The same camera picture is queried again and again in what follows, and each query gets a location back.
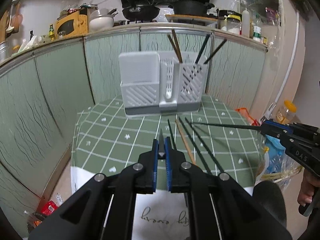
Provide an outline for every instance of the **bottle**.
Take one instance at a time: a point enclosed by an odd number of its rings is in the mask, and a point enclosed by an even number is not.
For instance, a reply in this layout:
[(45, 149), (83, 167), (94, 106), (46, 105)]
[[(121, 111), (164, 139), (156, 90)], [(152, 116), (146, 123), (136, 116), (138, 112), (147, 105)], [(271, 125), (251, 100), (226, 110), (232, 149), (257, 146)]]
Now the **bottle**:
[(247, 8), (242, 12), (241, 35), (250, 36), (250, 12), (247, 11)]
[(261, 42), (261, 20), (258, 14), (256, 14), (256, 18), (253, 21), (254, 26), (253, 26), (253, 40)]
[(292, 121), (297, 112), (297, 107), (289, 100), (284, 101), (276, 114), (276, 122), (286, 124)]
[(54, 40), (54, 29), (53, 29), (53, 24), (50, 25), (50, 29), (49, 29), (49, 37), (51, 38), (51, 40)]

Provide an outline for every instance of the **dish rack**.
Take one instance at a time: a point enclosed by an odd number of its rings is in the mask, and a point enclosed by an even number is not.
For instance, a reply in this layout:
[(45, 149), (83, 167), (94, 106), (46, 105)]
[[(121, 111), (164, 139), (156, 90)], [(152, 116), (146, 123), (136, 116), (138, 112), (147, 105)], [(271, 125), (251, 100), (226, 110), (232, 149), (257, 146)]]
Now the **dish rack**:
[(181, 55), (183, 63), (173, 51), (119, 55), (120, 87), (128, 116), (199, 110), (207, 78), (206, 57), (194, 64), (198, 53)]

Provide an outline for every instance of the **black pan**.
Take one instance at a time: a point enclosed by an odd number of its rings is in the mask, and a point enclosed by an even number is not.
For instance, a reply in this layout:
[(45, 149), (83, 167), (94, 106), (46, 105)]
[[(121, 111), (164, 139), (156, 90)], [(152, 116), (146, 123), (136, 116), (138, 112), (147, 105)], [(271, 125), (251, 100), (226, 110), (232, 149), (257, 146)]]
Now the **black pan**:
[(207, 17), (207, 11), (214, 7), (212, 3), (200, 3), (192, 0), (182, 0), (169, 5), (173, 8), (174, 14), (194, 15)]
[(123, 16), (130, 21), (152, 21), (159, 12), (160, 9), (153, 5), (136, 5), (122, 10)]

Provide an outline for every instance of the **human hand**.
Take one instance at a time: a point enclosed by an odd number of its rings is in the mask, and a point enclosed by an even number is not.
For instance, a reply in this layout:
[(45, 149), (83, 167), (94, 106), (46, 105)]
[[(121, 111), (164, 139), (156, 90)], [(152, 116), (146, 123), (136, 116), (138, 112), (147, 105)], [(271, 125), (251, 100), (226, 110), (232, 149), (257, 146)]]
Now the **human hand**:
[(298, 195), (298, 203), (300, 205), (305, 206), (306, 203), (310, 204), (312, 202), (312, 197), (315, 193), (315, 187), (320, 187), (320, 179), (317, 179), (311, 174), (311, 172), (305, 169)]

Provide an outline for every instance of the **yellow lid jar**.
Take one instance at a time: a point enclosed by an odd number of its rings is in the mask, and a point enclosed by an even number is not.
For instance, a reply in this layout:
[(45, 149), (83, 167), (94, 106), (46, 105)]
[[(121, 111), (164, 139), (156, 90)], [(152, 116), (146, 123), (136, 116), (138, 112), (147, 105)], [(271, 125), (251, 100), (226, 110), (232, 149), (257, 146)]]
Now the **yellow lid jar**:
[(281, 124), (289, 123), (296, 115), (296, 112), (297, 107), (291, 101), (285, 100), (276, 114), (275, 121)]

